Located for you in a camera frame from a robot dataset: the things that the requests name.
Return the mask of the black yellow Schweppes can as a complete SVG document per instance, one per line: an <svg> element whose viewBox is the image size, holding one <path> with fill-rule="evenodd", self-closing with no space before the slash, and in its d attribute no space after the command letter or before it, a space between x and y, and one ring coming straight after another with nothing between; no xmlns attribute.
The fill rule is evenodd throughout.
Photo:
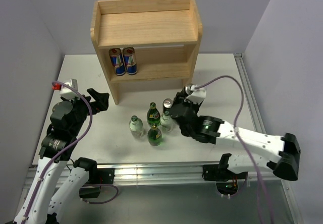
<svg viewBox="0 0 323 224"><path fill-rule="evenodd" d="M192 92L194 92L195 90L195 87L196 85L195 84L187 84L185 87L184 87L184 91L186 92L187 95L190 95L192 94Z"/></svg>

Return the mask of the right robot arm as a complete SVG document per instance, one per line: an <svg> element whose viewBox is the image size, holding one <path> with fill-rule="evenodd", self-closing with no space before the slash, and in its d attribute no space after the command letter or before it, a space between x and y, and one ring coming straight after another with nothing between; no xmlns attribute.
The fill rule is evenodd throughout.
<svg viewBox="0 0 323 224"><path fill-rule="evenodd" d="M203 167L203 178L208 181L227 181L232 177L244 178L257 166L262 172L272 172L276 177L298 180L300 146L295 135L274 136L255 131L234 128L232 124L211 116L198 116L206 98L205 89L194 85L178 92L170 108L170 115L179 125L181 134L201 143L243 148L249 155L224 153L219 163Z"/></svg>

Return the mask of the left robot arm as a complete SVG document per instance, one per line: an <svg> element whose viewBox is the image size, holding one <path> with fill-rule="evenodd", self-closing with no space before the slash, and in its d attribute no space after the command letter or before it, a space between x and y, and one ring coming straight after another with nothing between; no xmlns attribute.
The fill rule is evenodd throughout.
<svg viewBox="0 0 323 224"><path fill-rule="evenodd" d="M83 123L109 106L108 93L99 93L93 88L87 92L89 96L75 89L60 89L61 102L52 108L35 177L13 223L59 223L64 207L83 186L99 185L97 162L81 157L74 162L63 185L56 187L76 144L87 134L78 135Z"/></svg>

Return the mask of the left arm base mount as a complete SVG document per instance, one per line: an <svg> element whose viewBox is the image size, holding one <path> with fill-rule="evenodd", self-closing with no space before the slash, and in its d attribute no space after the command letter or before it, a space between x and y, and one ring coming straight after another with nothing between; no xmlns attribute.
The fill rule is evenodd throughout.
<svg viewBox="0 0 323 224"><path fill-rule="evenodd" d="M99 168L93 178L88 180L85 185L113 184L115 175L114 168ZM82 187L79 190L79 197L83 199L96 199L99 197L103 186Z"/></svg>

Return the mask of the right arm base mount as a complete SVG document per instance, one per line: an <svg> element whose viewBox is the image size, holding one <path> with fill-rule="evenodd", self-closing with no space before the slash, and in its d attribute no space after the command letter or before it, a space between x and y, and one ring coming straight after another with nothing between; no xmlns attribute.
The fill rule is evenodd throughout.
<svg viewBox="0 0 323 224"><path fill-rule="evenodd" d="M237 195L238 191L246 186L248 172L239 174L220 168L219 164L205 164L202 166L202 178L205 181L216 183L216 191L222 197Z"/></svg>

